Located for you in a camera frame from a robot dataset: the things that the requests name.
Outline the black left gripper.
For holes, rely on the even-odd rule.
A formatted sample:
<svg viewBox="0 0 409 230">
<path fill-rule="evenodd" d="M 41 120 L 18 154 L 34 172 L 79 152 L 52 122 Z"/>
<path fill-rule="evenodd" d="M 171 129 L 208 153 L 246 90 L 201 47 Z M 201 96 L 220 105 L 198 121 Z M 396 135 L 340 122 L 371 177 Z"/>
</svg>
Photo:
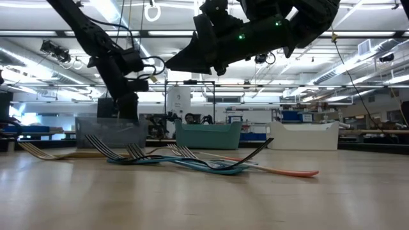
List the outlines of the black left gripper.
<svg viewBox="0 0 409 230">
<path fill-rule="evenodd" d="M 136 92 L 147 91 L 146 80 L 129 80 L 118 66 L 119 54 L 95 57 L 95 66 L 117 105 L 121 119 L 138 120 Z"/>
</svg>

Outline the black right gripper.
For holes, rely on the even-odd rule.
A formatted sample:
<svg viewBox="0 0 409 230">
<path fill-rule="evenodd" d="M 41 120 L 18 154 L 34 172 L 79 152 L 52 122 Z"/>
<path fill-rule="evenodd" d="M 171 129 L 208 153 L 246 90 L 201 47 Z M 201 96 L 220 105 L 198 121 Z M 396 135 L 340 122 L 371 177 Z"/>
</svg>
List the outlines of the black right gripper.
<svg viewBox="0 0 409 230">
<path fill-rule="evenodd" d="M 246 22 L 217 35 L 210 19 L 194 17 L 196 34 L 179 53 L 165 62 L 166 68 L 177 72 L 211 75 L 214 68 L 223 75 L 229 64 L 258 54 L 283 48 L 290 57 L 296 43 L 290 21 L 281 15 Z"/>
</svg>

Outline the orange-handled silver fork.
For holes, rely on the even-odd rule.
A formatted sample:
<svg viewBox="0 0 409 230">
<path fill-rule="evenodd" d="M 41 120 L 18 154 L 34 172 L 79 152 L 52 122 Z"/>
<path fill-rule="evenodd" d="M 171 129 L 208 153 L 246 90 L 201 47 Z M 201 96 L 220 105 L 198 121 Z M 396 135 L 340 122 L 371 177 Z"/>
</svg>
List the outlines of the orange-handled silver fork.
<svg viewBox="0 0 409 230">
<path fill-rule="evenodd" d="M 224 160 L 230 163 L 238 163 L 232 160 Z M 274 168 L 269 168 L 269 167 L 264 167 L 256 164 L 250 164 L 250 163 L 244 163 L 244 165 L 247 165 L 251 168 L 259 169 L 261 171 L 266 171 L 268 173 L 273 173 L 273 174 L 281 174 L 285 176 L 295 176 L 295 177 L 312 177 L 315 176 L 319 173 L 319 171 L 290 171 L 290 170 L 282 170 L 282 169 L 274 169 Z"/>
<path fill-rule="evenodd" d="M 198 159 L 199 157 L 197 156 L 197 154 L 202 154 L 202 155 L 206 155 L 209 157 L 215 157 L 215 158 L 219 158 L 223 160 L 232 160 L 235 162 L 239 162 L 242 160 L 242 158 L 225 157 L 225 156 L 215 155 L 215 154 L 205 153 L 205 152 L 192 152 L 186 146 L 177 146 L 175 144 L 168 144 L 167 148 L 171 150 L 177 156 L 188 157 L 188 158 Z"/>
</svg>

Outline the black monitor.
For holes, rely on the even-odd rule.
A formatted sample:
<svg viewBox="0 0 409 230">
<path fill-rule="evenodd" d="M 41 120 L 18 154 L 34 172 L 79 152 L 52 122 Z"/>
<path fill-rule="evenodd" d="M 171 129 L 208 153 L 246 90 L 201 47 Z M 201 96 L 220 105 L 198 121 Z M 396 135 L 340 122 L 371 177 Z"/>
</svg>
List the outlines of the black monitor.
<svg viewBox="0 0 409 230">
<path fill-rule="evenodd" d="M 99 98 L 97 102 L 98 118 L 117 118 L 118 108 L 112 98 Z"/>
</svg>

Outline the white cylindrical machine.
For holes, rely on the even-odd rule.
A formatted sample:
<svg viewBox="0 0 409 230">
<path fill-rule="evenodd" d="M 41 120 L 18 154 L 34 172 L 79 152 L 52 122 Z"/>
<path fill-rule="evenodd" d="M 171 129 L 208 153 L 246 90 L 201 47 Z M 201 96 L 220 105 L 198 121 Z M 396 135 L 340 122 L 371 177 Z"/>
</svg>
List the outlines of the white cylindrical machine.
<svg viewBox="0 0 409 230">
<path fill-rule="evenodd" d="M 191 92 L 190 88 L 174 86 L 167 92 L 167 111 L 176 114 L 183 119 L 190 112 Z"/>
</svg>

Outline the grey translucent plastic bin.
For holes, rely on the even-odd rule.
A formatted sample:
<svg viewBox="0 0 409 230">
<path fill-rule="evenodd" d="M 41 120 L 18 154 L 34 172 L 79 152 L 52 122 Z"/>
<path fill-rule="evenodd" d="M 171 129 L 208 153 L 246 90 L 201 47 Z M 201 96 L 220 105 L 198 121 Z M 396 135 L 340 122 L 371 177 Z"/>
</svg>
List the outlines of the grey translucent plastic bin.
<svg viewBox="0 0 409 230">
<path fill-rule="evenodd" d="M 145 119 L 133 121 L 118 118 L 76 117 L 75 134 L 77 147 L 93 148 L 86 135 L 95 135 L 110 148 L 124 148 L 135 143 L 144 148 L 148 135 L 148 122 Z"/>
</svg>

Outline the person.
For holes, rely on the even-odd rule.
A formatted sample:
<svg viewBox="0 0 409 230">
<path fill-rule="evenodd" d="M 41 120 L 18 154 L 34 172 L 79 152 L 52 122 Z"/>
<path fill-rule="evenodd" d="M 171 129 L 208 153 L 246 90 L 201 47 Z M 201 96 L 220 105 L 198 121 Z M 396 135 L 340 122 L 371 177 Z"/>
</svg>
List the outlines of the person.
<svg viewBox="0 0 409 230">
<path fill-rule="evenodd" d="M 187 113 L 185 115 L 185 122 L 186 122 L 186 124 L 189 124 L 189 125 L 200 124 L 201 115 L 200 114 Z"/>
</svg>

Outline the black ceiling spotlights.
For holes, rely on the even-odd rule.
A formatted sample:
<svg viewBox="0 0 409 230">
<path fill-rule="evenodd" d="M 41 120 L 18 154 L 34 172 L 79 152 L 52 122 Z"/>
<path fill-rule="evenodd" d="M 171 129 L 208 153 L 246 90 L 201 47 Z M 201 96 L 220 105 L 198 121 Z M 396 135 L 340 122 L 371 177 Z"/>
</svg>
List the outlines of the black ceiling spotlights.
<svg viewBox="0 0 409 230">
<path fill-rule="evenodd" d="M 42 42 L 40 50 L 43 53 L 57 59 L 60 63 L 71 62 L 71 55 L 69 54 L 69 50 L 53 44 L 50 40 L 44 40 Z"/>
</svg>

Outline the teal plastic bin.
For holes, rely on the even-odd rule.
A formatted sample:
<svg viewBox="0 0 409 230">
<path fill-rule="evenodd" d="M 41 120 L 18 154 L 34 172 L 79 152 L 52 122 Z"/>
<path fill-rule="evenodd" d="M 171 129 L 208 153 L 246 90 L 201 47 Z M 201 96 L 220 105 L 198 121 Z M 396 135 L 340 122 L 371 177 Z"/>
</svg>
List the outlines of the teal plastic bin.
<svg viewBox="0 0 409 230">
<path fill-rule="evenodd" d="M 240 141 L 242 124 L 189 125 L 176 120 L 176 143 L 193 149 L 236 150 Z"/>
</svg>

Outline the black panel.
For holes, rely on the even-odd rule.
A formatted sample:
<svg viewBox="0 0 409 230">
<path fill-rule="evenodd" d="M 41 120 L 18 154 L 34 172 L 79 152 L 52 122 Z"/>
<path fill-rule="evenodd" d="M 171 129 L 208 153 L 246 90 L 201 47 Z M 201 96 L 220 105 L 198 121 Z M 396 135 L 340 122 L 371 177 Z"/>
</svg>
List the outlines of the black panel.
<svg viewBox="0 0 409 230">
<path fill-rule="evenodd" d="M 0 90 L 0 119 L 5 119 L 9 116 L 12 99 L 13 93 Z"/>
</svg>

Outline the blue storage bins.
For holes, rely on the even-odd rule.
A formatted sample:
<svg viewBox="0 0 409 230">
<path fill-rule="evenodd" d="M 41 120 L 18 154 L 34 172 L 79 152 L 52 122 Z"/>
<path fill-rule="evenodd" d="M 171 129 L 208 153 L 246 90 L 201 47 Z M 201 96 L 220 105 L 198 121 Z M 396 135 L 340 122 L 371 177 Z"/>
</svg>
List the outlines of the blue storage bins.
<svg viewBox="0 0 409 230">
<path fill-rule="evenodd" d="M 312 123 L 314 114 L 300 111 L 282 111 L 281 120 L 284 123 Z"/>
</svg>

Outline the white plastic bin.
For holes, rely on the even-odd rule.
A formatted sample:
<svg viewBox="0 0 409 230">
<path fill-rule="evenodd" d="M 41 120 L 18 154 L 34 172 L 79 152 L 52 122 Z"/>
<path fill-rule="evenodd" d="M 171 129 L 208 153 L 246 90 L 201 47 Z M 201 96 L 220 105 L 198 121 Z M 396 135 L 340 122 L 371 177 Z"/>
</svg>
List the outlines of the white plastic bin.
<svg viewBox="0 0 409 230">
<path fill-rule="evenodd" d="M 338 145 L 339 122 L 326 124 L 282 124 L 273 121 L 265 125 L 266 138 L 274 140 L 272 150 L 335 151 Z"/>
</svg>

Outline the white ceiling vent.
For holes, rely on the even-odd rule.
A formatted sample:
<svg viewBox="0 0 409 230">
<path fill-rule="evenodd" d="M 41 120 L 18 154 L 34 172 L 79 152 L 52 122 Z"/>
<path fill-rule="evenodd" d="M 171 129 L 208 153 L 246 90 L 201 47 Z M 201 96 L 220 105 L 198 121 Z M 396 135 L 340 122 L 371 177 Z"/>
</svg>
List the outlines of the white ceiling vent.
<svg viewBox="0 0 409 230">
<path fill-rule="evenodd" d="M 370 39 L 364 40 L 357 45 L 359 56 L 364 56 L 371 52 L 371 41 Z"/>
</svg>

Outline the wooden workbench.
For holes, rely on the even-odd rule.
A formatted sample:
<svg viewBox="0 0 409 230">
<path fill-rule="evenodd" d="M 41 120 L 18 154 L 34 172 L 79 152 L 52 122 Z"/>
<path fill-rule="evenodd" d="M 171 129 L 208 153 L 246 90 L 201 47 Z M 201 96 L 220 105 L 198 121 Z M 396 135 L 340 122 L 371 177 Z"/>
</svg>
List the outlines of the wooden workbench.
<svg viewBox="0 0 409 230">
<path fill-rule="evenodd" d="M 394 134 L 409 135 L 409 130 L 339 130 L 339 135 Z"/>
</svg>

